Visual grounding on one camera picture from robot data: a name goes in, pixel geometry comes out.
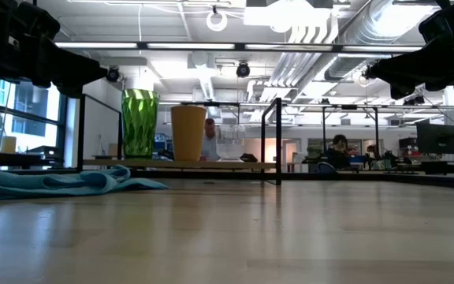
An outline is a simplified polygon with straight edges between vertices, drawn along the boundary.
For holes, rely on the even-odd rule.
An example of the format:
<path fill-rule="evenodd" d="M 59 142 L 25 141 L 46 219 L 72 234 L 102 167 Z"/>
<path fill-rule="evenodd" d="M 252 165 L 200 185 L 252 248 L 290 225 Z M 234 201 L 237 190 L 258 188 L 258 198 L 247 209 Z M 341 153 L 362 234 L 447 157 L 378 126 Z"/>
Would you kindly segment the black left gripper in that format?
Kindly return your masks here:
<path fill-rule="evenodd" d="M 53 83 L 62 95 L 81 99 L 84 85 L 104 78 L 108 69 L 94 59 L 57 50 L 52 40 L 59 30 L 57 23 L 0 23 L 0 77 L 44 88 Z"/>

